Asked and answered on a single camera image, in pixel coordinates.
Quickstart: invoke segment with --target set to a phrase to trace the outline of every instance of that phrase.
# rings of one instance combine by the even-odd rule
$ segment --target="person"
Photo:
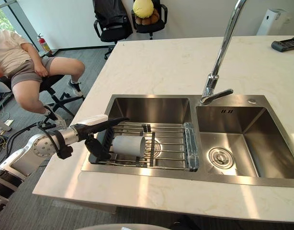
[[[62,119],[39,100],[42,79],[69,74],[68,86],[76,96],[82,96],[78,80],[84,70],[84,64],[76,59],[40,58],[33,45],[22,36],[9,30],[0,31],[0,77],[11,79],[15,100],[29,112],[43,114],[52,120]]]

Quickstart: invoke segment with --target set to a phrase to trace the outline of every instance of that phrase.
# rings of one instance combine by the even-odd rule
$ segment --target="white t-shirt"
[[[10,73],[26,60],[31,59],[28,52],[22,49],[23,43],[28,42],[19,34],[0,30],[0,68],[4,74]]]

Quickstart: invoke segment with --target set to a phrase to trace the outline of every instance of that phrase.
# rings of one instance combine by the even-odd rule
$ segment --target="shorts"
[[[49,73],[50,65],[52,60],[55,57],[49,57],[46,59],[42,59],[42,64],[46,68]],[[22,63],[19,67],[12,70],[9,74],[7,74],[7,78],[11,79],[11,87],[21,81],[38,81],[42,82],[43,77],[39,76],[37,73],[34,72],[34,63],[31,59],[26,60]]]

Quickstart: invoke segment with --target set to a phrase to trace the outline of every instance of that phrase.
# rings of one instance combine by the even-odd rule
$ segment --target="drain strainer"
[[[146,151],[145,156],[150,157],[151,154],[151,138],[146,138]],[[153,157],[157,157],[161,152],[161,145],[160,142],[155,139],[155,148],[153,152]]]
[[[231,168],[233,165],[233,157],[231,153],[224,148],[213,148],[209,152],[211,163],[221,169]]]

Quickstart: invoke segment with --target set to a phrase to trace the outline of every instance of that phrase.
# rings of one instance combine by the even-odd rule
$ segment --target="wire rack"
[[[113,127],[118,135],[143,136],[146,140],[142,158],[115,154],[110,147],[111,158],[100,164],[188,171],[186,141],[182,124],[141,124],[124,122]]]

